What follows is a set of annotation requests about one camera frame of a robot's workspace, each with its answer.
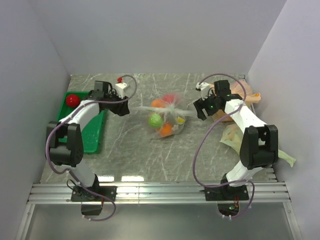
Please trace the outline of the red fake apple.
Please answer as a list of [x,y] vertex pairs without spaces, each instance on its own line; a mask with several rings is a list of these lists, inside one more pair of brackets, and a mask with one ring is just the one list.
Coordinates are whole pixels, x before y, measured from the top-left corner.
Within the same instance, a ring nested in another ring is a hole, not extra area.
[[168,94],[165,94],[163,97],[162,97],[162,100],[167,102],[167,103],[174,103],[175,102],[175,99],[176,99],[176,95],[173,94],[173,93],[168,93]]
[[65,98],[65,103],[70,108],[76,108],[79,106],[81,99],[75,94],[69,94]]

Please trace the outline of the orange fake tangerine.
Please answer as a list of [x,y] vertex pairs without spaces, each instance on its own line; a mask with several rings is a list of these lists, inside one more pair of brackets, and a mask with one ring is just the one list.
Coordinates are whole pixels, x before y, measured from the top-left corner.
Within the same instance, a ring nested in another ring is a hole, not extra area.
[[159,135],[161,137],[168,137],[170,135],[172,135],[172,130],[173,126],[170,123],[165,123],[161,129],[158,131]]

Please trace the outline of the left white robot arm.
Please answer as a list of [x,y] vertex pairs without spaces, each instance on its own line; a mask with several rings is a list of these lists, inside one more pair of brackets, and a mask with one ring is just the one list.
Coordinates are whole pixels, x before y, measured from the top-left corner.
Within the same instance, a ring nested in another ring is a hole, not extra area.
[[130,97],[125,94],[128,86],[122,76],[116,84],[97,80],[93,90],[70,114],[47,125],[45,157],[48,165],[58,175],[70,174],[75,181],[75,193],[89,201],[97,200],[102,194],[97,175],[83,161],[82,131],[104,110],[121,117],[129,114]]

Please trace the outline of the clear lemon-print plastic bag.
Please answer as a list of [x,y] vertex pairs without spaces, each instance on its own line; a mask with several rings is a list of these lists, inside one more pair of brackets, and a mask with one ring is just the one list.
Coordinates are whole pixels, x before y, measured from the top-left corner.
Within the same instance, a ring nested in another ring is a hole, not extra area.
[[[166,107],[164,108],[158,108],[158,107],[151,107],[149,106],[138,106],[134,107],[134,111],[139,111],[142,113],[147,114],[147,125],[148,124],[148,118],[152,113],[157,113],[160,114],[164,120],[165,123],[170,123],[172,125],[172,135],[174,136],[179,134],[187,121],[187,118],[194,118],[196,116],[196,111],[191,108],[190,106],[187,105],[185,99],[178,93],[170,93],[170,94],[175,94],[175,101],[173,103],[168,103],[166,102]],[[162,139],[166,137],[161,137],[159,134],[159,130],[162,128],[154,128],[150,127],[151,131],[151,139]]]

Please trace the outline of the orange fake persimmon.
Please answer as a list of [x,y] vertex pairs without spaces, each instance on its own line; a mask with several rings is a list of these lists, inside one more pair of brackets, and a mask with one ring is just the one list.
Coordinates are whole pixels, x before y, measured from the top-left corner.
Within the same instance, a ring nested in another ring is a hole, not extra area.
[[153,107],[153,108],[165,108],[166,107],[166,102],[163,101],[160,98],[157,98],[157,99],[152,101],[151,107]]

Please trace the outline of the light green fake fruit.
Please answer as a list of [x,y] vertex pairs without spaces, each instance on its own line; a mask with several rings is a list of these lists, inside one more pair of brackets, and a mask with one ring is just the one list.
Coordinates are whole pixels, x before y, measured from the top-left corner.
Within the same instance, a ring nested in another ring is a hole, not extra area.
[[161,128],[164,124],[164,119],[158,113],[152,113],[148,117],[148,124],[152,128]]

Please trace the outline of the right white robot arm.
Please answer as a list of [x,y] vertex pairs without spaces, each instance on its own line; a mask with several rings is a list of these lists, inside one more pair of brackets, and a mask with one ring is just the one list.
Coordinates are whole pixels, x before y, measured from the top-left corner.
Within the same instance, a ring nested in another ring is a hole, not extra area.
[[227,80],[216,81],[214,87],[199,82],[195,88],[201,93],[193,103],[199,119],[205,120],[221,110],[243,134],[239,162],[223,176],[219,185],[205,186],[204,191],[217,201],[248,200],[246,183],[278,160],[278,128],[260,120],[245,104],[245,97],[231,92]]

